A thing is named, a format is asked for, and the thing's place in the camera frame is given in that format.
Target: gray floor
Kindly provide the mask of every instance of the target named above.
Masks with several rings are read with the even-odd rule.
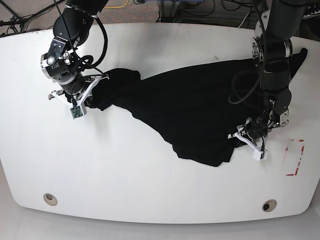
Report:
[[[53,3],[53,0],[2,0],[6,3],[19,17],[26,16],[29,14],[36,13],[37,11],[43,9],[46,6],[49,6]],[[121,6],[126,3],[127,0],[109,0],[107,6]],[[194,7],[194,9],[202,11],[211,11],[215,6],[215,11],[221,12],[225,11],[221,6],[220,0],[204,0],[202,4]],[[59,5],[60,9],[64,9],[65,3]],[[225,6],[229,9],[234,9],[237,6],[235,3],[225,1]],[[241,7],[237,12],[250,11],[248,7]],[[123,8],[105,8],[101,14],[100,19],[104,24],[110,23],[148,23],[155,22],[159,16],[157,1],[149,0],[144,4],[134,4],[133,0],[129,0],[127,6]],[[9,21],[11,14],[0,5],[0,20]],[[30,29],[40,29],[45,30],[50,28],[55,20],[58,18],[58,12],[55,8],[51,9],[48,13],[37,17],[32,20],[27,27]],[[0,34],[7,31],[7,27],[0,27]]]

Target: white tabletop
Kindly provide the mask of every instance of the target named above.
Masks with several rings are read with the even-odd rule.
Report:
[[[253,31],[192,24],[110,24],[99,66],[139,70],[143,79],[165,71],[251,57]],[[304,212],[319,181],[320,43],[293,38],[308,57],[292,80],[290,124],[272,131],[269,156],[255,161],[248,146],[220,167],[177,157],[172,146],[125,109],[89,109],[72,120],[47,95],[59,86],[40,69],[51,31],[0,39],[0,158],[14,200],[22,207],[76,217],[138,223],[221,223]],[[98,58],[98,26],[78,54]],[[304,140],[289,142],[289,139]],[[304,145],[297,175],[300,149]],[[53,194],[57,206],[43,200]],[[274,211],[264,202],[277,200]]]

